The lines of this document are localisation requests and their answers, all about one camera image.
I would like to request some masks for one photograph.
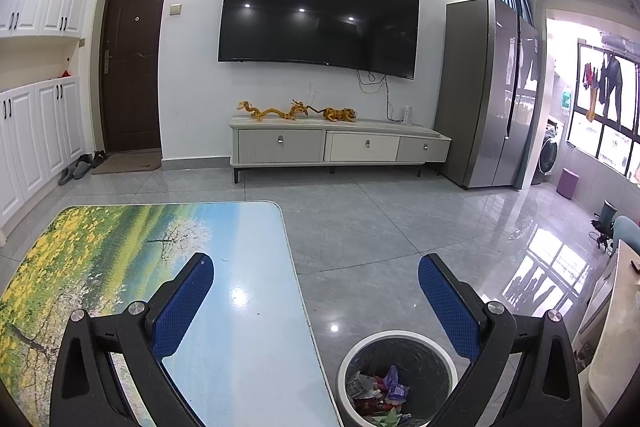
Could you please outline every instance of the blue gripper pad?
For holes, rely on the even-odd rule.
[[[151,352],[156,359],[170,357],[178,349],[212,283],[213,261],[204,255],[154,323]]]
[[[478,324],[428,256],[418,264],[418,282],[456,353],[473,363],[480,354]]]

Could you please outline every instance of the television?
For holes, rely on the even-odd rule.
[[[224,0],[218,60],[413,78],[419,0]]]

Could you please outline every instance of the drawer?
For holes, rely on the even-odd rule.
[[[328,132],[332,162],[394,162],[398,155],[398,136],[360,132]]]
[[[433,138],[409,138],[402,136],[398,145],[398,162],[445,162],[449,152],[449,140]]]
[[[238,159],[241,164],[310,163],[321,161],[322,130],[241,129]]]

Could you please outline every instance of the washing machine door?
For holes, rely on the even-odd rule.
[[[540,151],[540,160],[538,161],[538,169],[543,174],[549,172],[558,158],[558,142],[555,137],[545,137]]]

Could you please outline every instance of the gray shoe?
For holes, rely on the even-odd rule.
[[[65,167],[65,169],[60,172],[60,179],[58,180],[58,185],[62,187],[62,185],[68,184],[74,177],[73,171],[69,167]]]
[[[79,180],[82,178],[87,172],[91,169],[91,163],[87,163],[84,161],[78,162],[76,166],[76,170],[74,170],[74,179]]]

